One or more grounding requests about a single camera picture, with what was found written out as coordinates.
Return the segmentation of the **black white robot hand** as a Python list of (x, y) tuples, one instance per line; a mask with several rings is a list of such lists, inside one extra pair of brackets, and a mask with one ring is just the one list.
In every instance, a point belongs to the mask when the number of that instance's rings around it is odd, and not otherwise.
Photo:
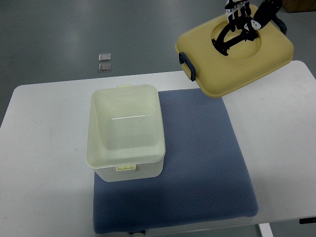
[(228, 0), (225, 14), (230, 31), (242, 29), (248, 32), (265, 27), (282, 7), (281, 0), (264, 0), (252, 15), (249, 0)]

